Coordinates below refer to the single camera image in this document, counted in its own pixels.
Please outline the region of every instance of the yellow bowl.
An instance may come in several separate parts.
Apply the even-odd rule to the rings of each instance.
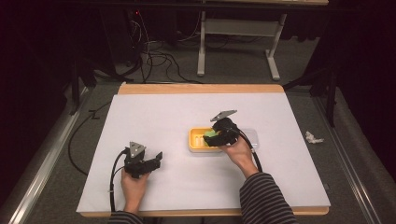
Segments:
[[[218,147],[210,147],[204,140],[206,132],[213,131],[211,127],[198,127],[190,129],[189,147],[192,152],[220,152]]]

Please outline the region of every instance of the hand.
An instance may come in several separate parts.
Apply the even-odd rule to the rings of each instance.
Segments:
[[[248,147],[247,142],[241,136],[231,146],[219,147],[230,157],[231,161],[235,163],[244,174],[245,178],[250,177],[259,172],[253,163],[251,149]]]
[[[132,178],[122,168],[121,186],[125,197],[124,211],[137,215],[140,203],[146,192],[147,180],[149,174],[141,175],[139,179]]]

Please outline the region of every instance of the striped sleeve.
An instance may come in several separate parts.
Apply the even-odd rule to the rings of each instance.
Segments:
[[[250,176],[239,193],[244,223],[297,223],[271,175],[257,173]]]
[[[143,220],[135,214],[127,212],[113,212],[107,224],[143,224]]]

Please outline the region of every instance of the white table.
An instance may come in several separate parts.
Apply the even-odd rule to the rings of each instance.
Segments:
[[[112,165],[130,141],[147,147],[145,159],[163,152],[162,167],[148,180],[143,217],[238,216],[245,178],[222,152],[192,153],[190,128],[213,125],[220,111],[239,128],[258,133],[257,154],[296,215],[324,215],[330,202],[278,85],[123,85],[114,96],[95,151],[77,212],[110,215],[108,186]],[[121,157],[118,167],[123,165]],[[116,175],[115,205],[124,199]]]

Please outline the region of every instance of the wearable robotic hand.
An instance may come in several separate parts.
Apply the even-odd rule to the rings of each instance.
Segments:
[[[234,124],[231,119],[227,118],[235,112],[236,110],[222,111],[213,119],[211,119],[210,121],[216,121],[216,123],[212,126],[213,133],[205,134],[204,140],[210,147],[220,147],[225,145],[230,146],[238,141],[238,137],[241,136],[251,149],[251,154],[253,155],[258,170],[262,172],[262,165],[260,163],[259,157],[248,140],[248,137],[240,129],[238,129],[236,124]]]
[[[227,118],[227,116],[235,112],[236,110],[223,111],[210,120],[216,121],[216,123],[212,126],[215,133],[212,136],[204,135],[204,140],[208,146],[230,146],[238,140],[241,130],[238,129],[231,119]]]
[[[160,152],[154,159],[149,160],[149,161],[144,161],[145,157],[145,149],[146,147],[137,144],[135,142],[130,142],[129,143],[130,147],[126,147],[116,158],[114,161],[113,169],[111,171],[111,177],[110,177],[110,190],[108,191],[110,193],[110,207],[111,207],[111,212],[116,211],[116,206],[114,204],[114,176],[116,174],[116,166],[119,158],[123,155],[126,154],[125,160],[124,160],[124,169],[125,171],[131,175],[131,177],[138,179],[141,175],[150,173],[151,171],[154,171],[161,166],[161,159],[163,158],[163,153]]]
[[[161,166],[163,153],[160,152],[154,159],[144,161],[146,147],[135,142],[130,143],[124,160],[125,171],[133,178],[138,179],[141,175],[150,173]]]

